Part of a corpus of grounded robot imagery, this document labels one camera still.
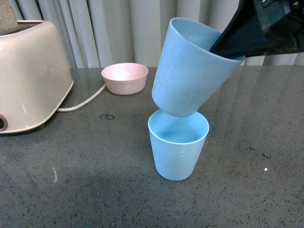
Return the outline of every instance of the toaster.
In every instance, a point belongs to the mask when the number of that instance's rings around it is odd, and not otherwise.
[[[43,125],[73,86],[60,36],[50,21],[18,21],[0,35],[0,134]]]

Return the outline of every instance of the curtain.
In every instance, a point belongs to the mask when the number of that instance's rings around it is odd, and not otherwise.
[[[18,20],[49,20],[70,68],[122,62],[155,67],[169,21],[184,17],[222,32],[238,0],[9,0]],[[249,57],[243,65],[304,65],[304,55]]]

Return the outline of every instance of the white cable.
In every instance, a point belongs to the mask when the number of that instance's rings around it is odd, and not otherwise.
[[[92,101],[95,97],[97,97],[105,89],[105,87],[106,87],[106,85],[104,84],[93,96],[91,96],[89,99],[85,100],[82,103],[80,103],[74,107],[70,107],[70,108],[59,108],[59,109],[57,109],[57,111],[58,112],[71,112],[78,108],[81,108],[82,106],[84,106],[87,103],[89,103],[90,101]]]

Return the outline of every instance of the cup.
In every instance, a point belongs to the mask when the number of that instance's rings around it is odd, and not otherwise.
[[[189,177],[209,131],[207,119],[198,112],[176,117],[158,110],[150,116],[148,127],[157,172],[171,181]]]
[[[161,52],[152,98],[167,113],[194,114],[243,62],[209,52],[220,33],[199,22],[172,18]]]

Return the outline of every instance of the pink bowl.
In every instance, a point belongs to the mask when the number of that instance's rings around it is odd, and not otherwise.
[[[108,90],[117,95],[131,95],[143,90],[149,70],[138,63],[119,63],[106,67],[101,75]]]

